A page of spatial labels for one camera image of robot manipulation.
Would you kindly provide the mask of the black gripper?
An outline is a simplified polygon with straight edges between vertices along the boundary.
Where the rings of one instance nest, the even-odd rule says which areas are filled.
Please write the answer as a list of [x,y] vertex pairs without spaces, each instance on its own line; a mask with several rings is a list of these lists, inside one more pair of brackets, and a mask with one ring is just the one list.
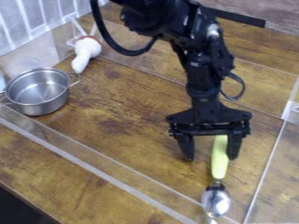
[[192,100],[192,106],[183,112],[168,115],[169,136],[177,141],[181,154],[192,161],[195,155],[192,136],[228,135],[227,155],[233,160],[239,156],[243,137],[249,134],[252,114],[228,108],[217,98],[209,101]]

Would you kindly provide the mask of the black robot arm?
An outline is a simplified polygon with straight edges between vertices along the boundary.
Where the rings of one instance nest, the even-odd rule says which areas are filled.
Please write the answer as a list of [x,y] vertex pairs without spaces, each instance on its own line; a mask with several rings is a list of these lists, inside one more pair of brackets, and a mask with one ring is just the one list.
[[181,153],[192,160],[193,138],[224,135],[224,152],[231,160],[236,159],[241,139],[249,134],[252,115],[220,102],[221,81],[240,78],[232,73],[233,55],[212,12],[193,0],[111,1],[121,6],[120,18],[131,31],[171,44],[187,74],[191,108],[167,116],[169,135]]

